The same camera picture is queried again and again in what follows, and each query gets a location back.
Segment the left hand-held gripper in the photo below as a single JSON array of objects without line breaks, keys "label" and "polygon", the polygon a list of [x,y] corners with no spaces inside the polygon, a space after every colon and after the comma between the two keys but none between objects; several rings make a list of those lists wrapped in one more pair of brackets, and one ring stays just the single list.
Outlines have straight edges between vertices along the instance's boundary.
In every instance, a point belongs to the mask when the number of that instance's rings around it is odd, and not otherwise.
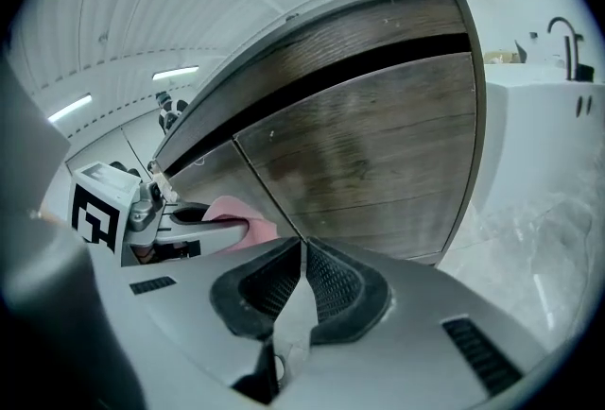
[{"label": "left hand-held gripper", "polygon": [[[158,183],[141,177],[123,163],[94,162],[77,169],[72,178],[70,224],[89,244],[120,256],[122,266],[141,265],[132,247],[199,243],[201,253],[216,253],[238,244],[247,234],[245,220],[225,219],[198,224],[209,209],[197,202],[171,203]],[[150,227],[158,242],[134,244],[130,237]]]}]

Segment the person's left hand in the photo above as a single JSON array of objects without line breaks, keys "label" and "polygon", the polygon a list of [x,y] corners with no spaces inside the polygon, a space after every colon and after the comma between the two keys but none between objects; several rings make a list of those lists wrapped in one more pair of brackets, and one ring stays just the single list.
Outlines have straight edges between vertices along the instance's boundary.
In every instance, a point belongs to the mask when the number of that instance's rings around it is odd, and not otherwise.
[{"label": "person's left hand", "polygon": [[198,242],[154,244],[149,247],[132,247],[131,250],[142,265],[192,258],[200,255],[200,245]]}]

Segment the white bathtub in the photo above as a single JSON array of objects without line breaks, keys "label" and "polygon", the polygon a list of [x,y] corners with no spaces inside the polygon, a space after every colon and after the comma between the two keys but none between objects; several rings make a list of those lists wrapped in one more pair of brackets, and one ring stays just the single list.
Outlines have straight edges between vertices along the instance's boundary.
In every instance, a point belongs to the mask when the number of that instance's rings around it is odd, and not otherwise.
[{"label": "white bathtub", "polygon": [[605,142],[605,84],[487,83],[486,128],[472,204],[481,215],[566,189]]}]

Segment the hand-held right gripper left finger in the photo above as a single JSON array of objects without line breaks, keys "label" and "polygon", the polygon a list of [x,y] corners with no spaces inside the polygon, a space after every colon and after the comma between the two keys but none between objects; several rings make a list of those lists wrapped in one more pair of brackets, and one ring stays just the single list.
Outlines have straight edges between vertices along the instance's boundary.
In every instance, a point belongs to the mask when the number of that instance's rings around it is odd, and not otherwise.
[{"label": "hand-held right gripper left finger", "polygon": [[274,322],[300,277],[301,241],[121,267],[90,247],[102,322],[95,380],[111,399],[275,399]]}]

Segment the long ceiling light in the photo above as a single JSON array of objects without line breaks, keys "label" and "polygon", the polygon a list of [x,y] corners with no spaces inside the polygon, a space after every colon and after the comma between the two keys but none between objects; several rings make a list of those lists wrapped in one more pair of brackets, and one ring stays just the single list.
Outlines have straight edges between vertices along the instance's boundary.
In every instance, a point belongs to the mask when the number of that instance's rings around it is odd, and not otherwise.
[{"label": "long ceiling light", "polygon": [[76,111],[84,106],[86,106],[87,104],[92,102],[92,96],[90,94],[86,94],[83,97],[77,99],[76,101],[72,102],[71,104],[69,104],[68,106],[56,111],[55,113],[53,113],[52,115],[50,115],[48,117],[48,121],[51,123],[55,123],[59,120],[61,120],[63,117],[69,115],[70,113],[72,113],[73,111]]},{"label": "long ceiling light", "polygon": [[182,67],[182,68],[177,68],[177,69],[172,69],[172,70],[166,70],[166,71],[155,73],[152,76],[152,80],[158,81],[158,80],[171,78],[171,77],[191,75],[191,74],[195,74],[198,71],[198,69],[199,69],[199,67],[197,65],[194,65],[194,66],[187,66],[187,67]]}]

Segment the black bathtub faucet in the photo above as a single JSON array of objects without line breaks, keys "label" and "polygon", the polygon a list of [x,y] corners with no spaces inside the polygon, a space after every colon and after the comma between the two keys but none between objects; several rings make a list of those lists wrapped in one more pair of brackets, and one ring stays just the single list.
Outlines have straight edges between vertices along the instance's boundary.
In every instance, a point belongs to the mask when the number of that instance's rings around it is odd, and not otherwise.
[{"label": "black bathtub faucet", "polygon": [[550,33],[555,24],[561,23],[568,27],[570,35],[564,37],[566,79],[577,82],[590,82],[595,79],[595,68],[579,61],[579,41],[583,37],[576,32],[571,23],[561,16],[553,17],[548,25]]}]

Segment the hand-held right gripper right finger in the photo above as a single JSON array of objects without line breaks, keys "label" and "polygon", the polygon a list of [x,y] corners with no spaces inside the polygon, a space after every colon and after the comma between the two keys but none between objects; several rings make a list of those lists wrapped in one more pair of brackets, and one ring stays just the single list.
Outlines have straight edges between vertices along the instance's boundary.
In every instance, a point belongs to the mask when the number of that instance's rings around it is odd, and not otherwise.
[{"label": "hand-held right gripper right finger", "polygon": [[432,266],[318,238],[308,255],[344,278],[352,303],[313,329],[283,410],[513,407],[546,357],[515,319]]}]

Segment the black top vanity cabinet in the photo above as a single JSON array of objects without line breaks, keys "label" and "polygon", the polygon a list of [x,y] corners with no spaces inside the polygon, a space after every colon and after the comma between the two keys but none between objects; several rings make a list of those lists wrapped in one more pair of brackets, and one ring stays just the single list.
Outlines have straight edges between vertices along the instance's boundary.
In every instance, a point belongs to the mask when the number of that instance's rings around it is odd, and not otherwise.
[{"label": "black top vanity cabinet", "polygon": [[343,82],[456,53],[471,56],[475,76],[475,143],[464,198],[441,251],[398,258],[433,265],[449,248],[469,205],[485,138],[486,81],[466,0],[334,0],[285,22],[237,55],[201,90],[166,134],[152,166],[172,188],[171,177],[233,142],[260,180],[236,141],[240,131]]}]

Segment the pink cloth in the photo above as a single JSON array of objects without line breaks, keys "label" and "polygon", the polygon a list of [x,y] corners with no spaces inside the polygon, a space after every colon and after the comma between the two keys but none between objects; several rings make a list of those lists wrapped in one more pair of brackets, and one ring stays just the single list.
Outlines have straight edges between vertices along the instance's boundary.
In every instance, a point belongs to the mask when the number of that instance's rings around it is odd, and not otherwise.
[{"label": "pink cloth", "polygon": [[226,251],[236,251],[249,248],[279,238],[277,225],[250,205],[234,196],[220,196],[206,210],[203,221],[240,220],[248,224],[244,237],[236,244],[226,248]]}]

